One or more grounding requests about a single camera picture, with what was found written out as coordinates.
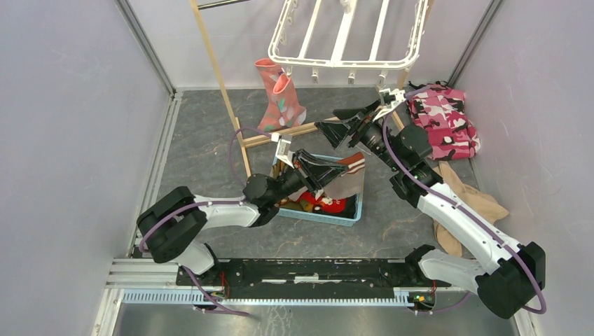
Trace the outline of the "pink sock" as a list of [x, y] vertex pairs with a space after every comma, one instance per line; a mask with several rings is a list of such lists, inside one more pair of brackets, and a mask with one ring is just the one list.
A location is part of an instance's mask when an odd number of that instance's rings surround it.
[[297, 127], [305, 122], [307, 109], [299, 103], [294, 83], [284, 73], [272, 89], [272, 100], [279, 110], [277, 122], [281, 127]]
[[264, 132], [273, 132], [282, 129], [286, 120], [279, 109], [277, 99], [273, 94], [279, 77], [284, 73], [283, 68], [268, 58], [258, 59], [254, 62], [265, 88], [268, 98], [268, 106], [258, 124], [258, 129]]

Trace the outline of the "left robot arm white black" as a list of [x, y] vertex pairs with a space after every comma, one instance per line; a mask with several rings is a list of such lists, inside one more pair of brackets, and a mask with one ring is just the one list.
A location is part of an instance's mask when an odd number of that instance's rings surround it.
[[252, 174], [240, 197], [203, 197], [186, 186], [177, 187], [138, 217], [139, 250], [149, 253], [155, 263], [174, 262], [201, 284], [212, 285], [219, 279], [220, 267], [210, 247], [196, 240], [202, 230], [263, 226], [278, 214], [282, 200], [303, 188], [319, 192], [348, 169], [345, 163], [297, 150], [279, 176]]

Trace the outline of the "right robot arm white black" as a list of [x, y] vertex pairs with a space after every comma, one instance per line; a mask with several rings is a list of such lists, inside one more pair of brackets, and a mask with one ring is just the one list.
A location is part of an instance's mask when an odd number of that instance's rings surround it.
[[425, 158], [431, 150], [428, 134], [417, 125], [407, 125], [397, 134], [388, 128], [388, 118], [371, 107], [338, 109], [335, 120], [315, 127], [337, 148], [362, 144], [395, 175], [390, 183], [403, 200], [441, 224], [473, 256], [448, 255], [432, 246], [414, 250], [404, 267], [405, 278], [414, 286], [428, 280], [443, 281], [477, 295], [496, 316], [509, 319], [524, 309], [545, 314], [546, 254], [535, 242], [521, 244], [473, 210], [443, 181]]

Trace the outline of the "grey brown striped sock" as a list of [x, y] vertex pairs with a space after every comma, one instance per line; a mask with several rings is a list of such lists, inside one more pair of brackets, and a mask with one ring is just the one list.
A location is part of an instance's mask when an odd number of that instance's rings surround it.
[[360, 193], [364, 185], [366, 167], [364, 154], [357, 152], [339, 160], [338, 163], [347, 165], [348, 170], [326, 185], [324, 194], [332, 199], [340, 200]]

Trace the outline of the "red sock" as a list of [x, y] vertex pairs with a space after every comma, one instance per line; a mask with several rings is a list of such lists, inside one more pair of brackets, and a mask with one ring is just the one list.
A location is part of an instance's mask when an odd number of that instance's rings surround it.
[[316, 197], [314, 193], [305, 191], [297, 200], [306, 212], [339, 214], [346, 210], [347, 199], [333, 199], [326, 195]]

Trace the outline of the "white clip hanger frame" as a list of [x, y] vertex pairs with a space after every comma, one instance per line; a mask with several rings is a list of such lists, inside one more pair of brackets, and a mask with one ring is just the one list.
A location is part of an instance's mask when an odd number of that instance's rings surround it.
[[352, 85], [355, 82], [358, 71], [378, 71], [377, 85], [382, 87], [385, 84], [389, 73], [402, 71], [408, 74], [420, 56], [420, 45], [424, 34], [425, 25], [429, 18], [433, 1], [417, 1], [414, 9], [414, 21], [410, 29], [406, 53], [401, 59], [380, 60], [378, 53], [387, 23], [387, 16], [390, 1], [382, 1], [377, 20], [372, 24], [374, 30], [371, 39], [371, 49], [367, 58], [363, 60], [347, 60], [344, 58], [345, 49], [349, 37], [352, 35], [355, 15], [359, 8], [359, 1], [339, 1], [338, 8], [343, 11], [336, 36], [330, 39], [331, 54], [327, 58], [308, 57], [311, 40], [317, 23], [322, 18], [321, 10], [323, 1], [315, 1], [312, 13], [308, 19], [308, 25], [296, 56], [283, 56], [281, 47], [288, 45], [289, 28], [295, 22], [299, 1], [285, 1], [283, 3], [279, 19], [274, 28], [272, 38], [268, 45], [268, 57], [281, 64], [286, 74], [290, 76], [294, 67], [310, 68], [313, 83], [319, 82], [320, 69], [348, 70], [347, 83]]

